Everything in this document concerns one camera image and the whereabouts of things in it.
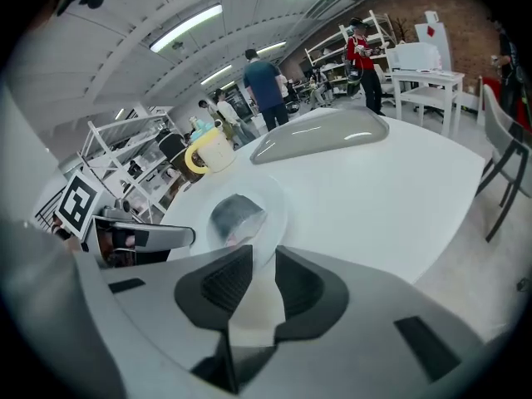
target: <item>chair leg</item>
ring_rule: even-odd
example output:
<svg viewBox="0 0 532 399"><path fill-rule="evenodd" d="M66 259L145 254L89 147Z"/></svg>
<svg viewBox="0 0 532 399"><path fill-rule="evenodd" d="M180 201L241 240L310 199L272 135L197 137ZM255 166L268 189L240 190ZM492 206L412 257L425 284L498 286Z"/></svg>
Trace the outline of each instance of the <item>chair leg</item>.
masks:
<svg viewBox="0 0 532 399"><path fill-rule="evenodd" d="M488 164L485 165L484 169L482 170L482 177L488 172L488 170L493 165L493 158L488 161Z"/></svg>
<svg viewBox="0 0 532 399"><path fill-rule="evenodd" d="M521 162L519 164L519 171L517 172L517 176L515 177L515 181L513 183L514 187L512 188L510 192L510 196L508 197L508 200L505 204L505 207L502 209L502 212L500 213L499 218L493 225L493 228L491 228L491 231L488 233L488 236L485 237L485 240L487 242L490 242L493 236L497 233L497 230L499 230L500 226L502 225L502 222L505 220L506 215L508 214L512 204L514 203L515 196L517 195L517 191L519 190L519 187L521 186L521 181L523 180L523 176L525 175L527 160L528 160L528 156L522 155Z"/></svg>
<svg viewBox="0 0 532 399"><path fill-rule="evenodd" d="M508 149L506 150L505 154L502 155L502 158L499 160L499 162L495 164L493 170L485 177L484 180L482 180L482 182L480 182L479 188L476 190L475 196L477 196L500 173L501 169L508 162L514 151L515 143L512 142L510 143L510 146L508 146Z"/></svg>
<svg viewBox="0 0 532 399"><path fill-rule="evenodd" d="M508 193L510 192L510 188L512 187L512 184L508 182L508 185L506 186L505 194L502 196L502 200L500 201L499 207L502 208L502 206L505 204L506 199L508 198Z"/></svg>

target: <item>ceiling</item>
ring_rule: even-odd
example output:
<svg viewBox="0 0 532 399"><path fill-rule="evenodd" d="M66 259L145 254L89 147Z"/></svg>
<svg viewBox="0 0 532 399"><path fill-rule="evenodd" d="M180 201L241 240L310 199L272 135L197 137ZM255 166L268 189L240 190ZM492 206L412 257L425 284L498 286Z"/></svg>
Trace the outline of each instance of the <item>ceiling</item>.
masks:
<svg viewBox="0 0 532 399"><path fill-rule="evenodd" d="M8 69L13 95L33 128L133 107L174 106L197 91L238 80L244 50L280 41L261 55L286 57L309 33L355 0L105 0L90 10L73 3L19 43ZM172 27L221 3L223 12L179 37L178 49L149 45ZM233 68L208 83L217 69Z"/></svg>

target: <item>dark pants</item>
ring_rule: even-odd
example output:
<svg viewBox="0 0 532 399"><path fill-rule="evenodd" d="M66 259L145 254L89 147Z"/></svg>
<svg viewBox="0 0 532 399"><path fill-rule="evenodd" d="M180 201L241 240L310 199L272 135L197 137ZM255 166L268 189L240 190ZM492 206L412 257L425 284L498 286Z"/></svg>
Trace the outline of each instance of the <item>dark pants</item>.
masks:
<svg viewBox="0 0 532 399"><path fill-rule="evenodd" d="M275 127L277 127L275 120L277 120L280 126L288 123L288 111L286 111L286 106L284 103L272 106L271 108L268 108L262 112L268 131L272 131Z"/></svg>
<svg viewBox="0 0 532 399"><path fill-rule="evenodd" d="M382 89L381 82L375 70L364 70L360 82L366 93L366 106L376 114L380 114L382 107Z"/></svg>
<svg viewBox="0 0 532 399"><path fill-rule="evenodd" d="M500 107L514 120L517 118L517 102L521 98L521 83L517 81L515 75L503 78L500 87Z"/></svg>

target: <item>red jacket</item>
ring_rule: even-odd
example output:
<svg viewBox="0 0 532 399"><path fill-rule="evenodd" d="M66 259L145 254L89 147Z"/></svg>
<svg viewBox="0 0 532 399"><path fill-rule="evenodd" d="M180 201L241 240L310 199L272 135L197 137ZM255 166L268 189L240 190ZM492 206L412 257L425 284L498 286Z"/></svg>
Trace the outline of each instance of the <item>red jacket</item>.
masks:
<svg viewBox="0 0 532 399"><path fill-rule="evenodd" d="M363 57L359 53L355 52L355 47L357 45L362 45L366 49L370 47L367 45L366 38L355 38L349 37L347 40L347 59L349 61L354 61L353 66L356 68L363 68L364 70L374 70L373 61L369 57Z"/></svg>

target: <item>person in red jacket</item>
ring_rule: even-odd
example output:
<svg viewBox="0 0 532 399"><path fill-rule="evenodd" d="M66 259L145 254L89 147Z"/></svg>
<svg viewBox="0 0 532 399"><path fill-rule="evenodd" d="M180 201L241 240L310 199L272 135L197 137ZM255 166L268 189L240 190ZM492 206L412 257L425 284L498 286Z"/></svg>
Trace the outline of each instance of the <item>person in red jacket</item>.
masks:
<svg viewBox="0 0 532 399"><path fill-rule="evenodd" d="M360 17L354 17L349 22L349 25L353 30L353 34L347 40L346 58L352 61L352 69L359 71L362 75L360 82L366 93L366 106L376 114L383 116L384 114L381 113L381 82L370 58L370 56L378 54L382 49L371 49L367 45L367 25Z"/></svg>

